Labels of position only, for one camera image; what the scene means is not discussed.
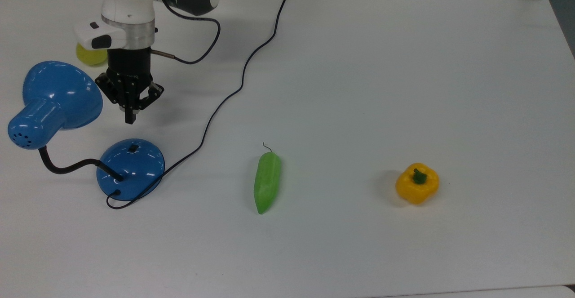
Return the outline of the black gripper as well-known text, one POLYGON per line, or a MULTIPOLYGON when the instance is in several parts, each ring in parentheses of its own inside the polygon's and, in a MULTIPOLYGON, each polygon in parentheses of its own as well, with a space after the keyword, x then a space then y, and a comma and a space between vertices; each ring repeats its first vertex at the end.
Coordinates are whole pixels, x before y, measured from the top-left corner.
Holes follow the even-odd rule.
POLYGON ((101 73, 95 83, 111 103, 123 109, 126 124, 133 124, 137 114, 164 93, 163 86, 152 82, 150 71, 150 48, 107 50, 107 73, 101 73))

